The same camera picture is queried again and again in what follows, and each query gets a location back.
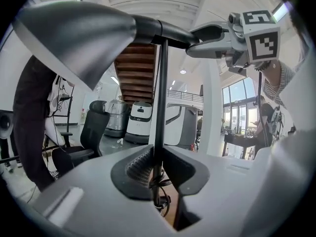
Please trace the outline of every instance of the lamp shade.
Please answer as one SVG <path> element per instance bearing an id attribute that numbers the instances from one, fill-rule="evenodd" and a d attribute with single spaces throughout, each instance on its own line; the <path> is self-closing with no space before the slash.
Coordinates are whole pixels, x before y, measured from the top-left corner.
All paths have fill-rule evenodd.
<path id="1" fill-rule="evenodd" d="M 64 79 L 93 90 L 135 39 L 135 19 L 103 5 L 54 1 L 24 8 L 13 27 L 24 45 Z"/>

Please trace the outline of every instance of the glass railing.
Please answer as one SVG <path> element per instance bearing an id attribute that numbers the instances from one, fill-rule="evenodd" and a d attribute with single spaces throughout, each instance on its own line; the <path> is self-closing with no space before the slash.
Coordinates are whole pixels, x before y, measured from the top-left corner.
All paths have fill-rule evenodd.
<path id="1" fill-rule="evenodd" d="M 203 97 L 183 91 L 167 90 L 167 97 L 203 103 Z"/>

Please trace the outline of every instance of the table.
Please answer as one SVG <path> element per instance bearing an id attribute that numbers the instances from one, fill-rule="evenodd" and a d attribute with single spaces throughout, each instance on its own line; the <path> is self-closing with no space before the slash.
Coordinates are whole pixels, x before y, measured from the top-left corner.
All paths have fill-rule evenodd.
<path id="1" fill-rule="evenodd" d="M 241 159 L 245 159 L 247 148 L 255 146 L 257 144 L 257 138 L 256 137 L 244 138 L 244 135 L 242 134 L 225 134 L 224 149 L 223 149 L 222 156 L 225 156 L 227 143 L 243 147 Z"/>

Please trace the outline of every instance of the wooden staircase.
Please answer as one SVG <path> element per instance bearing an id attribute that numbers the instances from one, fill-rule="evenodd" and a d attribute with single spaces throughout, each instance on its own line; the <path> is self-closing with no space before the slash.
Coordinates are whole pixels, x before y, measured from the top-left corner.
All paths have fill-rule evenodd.
<path id="1" fill-rule="evenodd" d="M 115 60 L 122 100 L 153 103 L 156 47 L 150 44 L 131 44 Z"/>

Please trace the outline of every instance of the black office chair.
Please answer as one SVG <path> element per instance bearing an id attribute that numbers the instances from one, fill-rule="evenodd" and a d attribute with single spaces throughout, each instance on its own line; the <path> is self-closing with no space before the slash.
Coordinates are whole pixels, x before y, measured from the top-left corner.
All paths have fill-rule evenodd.
<path id="1" fill-rule="evenodd" d="M 82 146 L 58 148 L 52 151 L 52 159 L 60 176 L 80 163 L 102 155 L 99 144 L 110 119 L 110 114 L 104 112 L 105 103 L 106 101 L 96 100 L 90 104 L 80 136 Z"/>

